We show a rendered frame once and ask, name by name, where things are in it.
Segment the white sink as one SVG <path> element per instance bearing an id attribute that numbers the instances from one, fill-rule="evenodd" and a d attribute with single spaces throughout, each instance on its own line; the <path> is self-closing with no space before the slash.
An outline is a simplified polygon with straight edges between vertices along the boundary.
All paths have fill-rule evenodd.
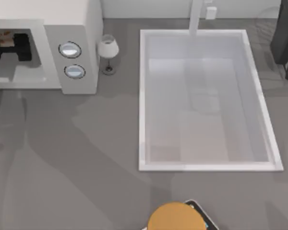
<path id="1" fill-rule="evenodd" d="M 281 172 L 243 29 L 140 31 L 140 171 Z"/>

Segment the white wall socket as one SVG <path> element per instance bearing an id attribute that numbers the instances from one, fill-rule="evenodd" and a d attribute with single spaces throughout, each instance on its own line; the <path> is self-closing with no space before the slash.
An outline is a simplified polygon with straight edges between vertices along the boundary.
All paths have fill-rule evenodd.
<path id="1" fill-rule="evenodd" d="M 216 18 L 216 14 L 217 14 L 217 7 L 209 6 L 206 8 L 205 19 L 214 20 Z"/>

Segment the small round microwave knob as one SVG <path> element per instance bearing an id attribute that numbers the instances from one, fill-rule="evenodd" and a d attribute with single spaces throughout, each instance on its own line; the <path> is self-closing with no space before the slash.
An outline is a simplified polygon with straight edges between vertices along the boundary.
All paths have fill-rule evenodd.
<path id="1" fill-rule="evenodd" d="M 71 79 L 81 79 L 85 76 L 85 69 L 80 65 L 70 65 L 64 68 L 64 73 L 67 77 Z"/>

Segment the brown bread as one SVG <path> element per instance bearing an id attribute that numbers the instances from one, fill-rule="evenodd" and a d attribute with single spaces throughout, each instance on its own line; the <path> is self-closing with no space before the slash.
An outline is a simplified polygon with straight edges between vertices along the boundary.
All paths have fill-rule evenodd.
<path id="1" fill-rule="evenodd" d="M 14 46 L 14 31 L 0 29 L 0 46 L 1 47 L 13 47 Z"/>

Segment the black smartphone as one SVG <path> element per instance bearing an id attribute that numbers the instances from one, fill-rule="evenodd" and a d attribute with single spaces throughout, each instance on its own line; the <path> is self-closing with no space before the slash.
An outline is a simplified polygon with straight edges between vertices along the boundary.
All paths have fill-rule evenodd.
<path id="1" fill-rule="evenodd" d="M 203 218 L 206 226 L 206 230 L 220 230 L 219 227 L 211 220 L 211 218 L 207 215 L 204 209 L 193 199 L 186 200 L 185 204 L 191 206 L 195 209 Z"/>

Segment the tall white tap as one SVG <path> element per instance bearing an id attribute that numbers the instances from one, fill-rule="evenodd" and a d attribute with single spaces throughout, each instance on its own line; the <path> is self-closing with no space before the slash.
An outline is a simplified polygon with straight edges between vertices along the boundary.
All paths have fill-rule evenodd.
<path id="1" fill-rule="evenodd" d="M 191 36 L 196 35 L 203 4 L 204 0 L 192 0 L 189 22 L 189 34 Z"/>

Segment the pale microwave oven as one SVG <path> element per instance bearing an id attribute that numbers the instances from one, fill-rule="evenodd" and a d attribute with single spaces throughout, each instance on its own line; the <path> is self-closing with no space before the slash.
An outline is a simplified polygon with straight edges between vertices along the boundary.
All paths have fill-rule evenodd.
<path id="1" fill-rule="evenodd" d="M 0 29 L 29 36 L 32 60 L 20 62 L 15 53 L 0 59 L 0 89 L 60 89 L 64 94 L 95 94 L 103 35 L 100 0 L 0 0 Z M 65 58 L 59 45 L 78 44 L 82 53 Z M 70 65 L 85 69 L 81 79 L 64 73 Z"/>

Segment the round orange lid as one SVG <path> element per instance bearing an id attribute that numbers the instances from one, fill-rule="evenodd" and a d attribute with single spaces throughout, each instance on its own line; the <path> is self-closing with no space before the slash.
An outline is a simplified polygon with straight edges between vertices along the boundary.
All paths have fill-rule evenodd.
<path id="1" fill-rule="evenodd" d="M 169 202 L 151 214 L 147 230 L 206 230 L 206 224 L 191 206 L 182 202 Z"/>

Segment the large round microwave knob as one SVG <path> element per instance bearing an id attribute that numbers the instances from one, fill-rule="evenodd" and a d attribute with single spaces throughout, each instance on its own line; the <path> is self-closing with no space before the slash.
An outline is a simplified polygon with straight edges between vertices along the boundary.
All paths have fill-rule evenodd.
<path id="1" fill-rule="evenodd" d="M 82 50 L 78 44 L 69 41 L 59 45 L 59 53 L 65 58 L 77 58 Z"/>

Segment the clear wine glass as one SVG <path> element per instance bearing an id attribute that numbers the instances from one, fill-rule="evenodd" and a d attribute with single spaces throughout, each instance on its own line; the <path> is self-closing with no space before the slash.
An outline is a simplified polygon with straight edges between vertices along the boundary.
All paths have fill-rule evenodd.
<path id="1" fill-rule="evenodd" d="M 103 35 L 98 44 L 97 50 L 99 56 L 107 61 L 102 73 L 105 75 L 113 75 L 115 69 L 111 64 L 111 60 L 116 57 L 120 51 L 115 37 L 109 34 Z"/>

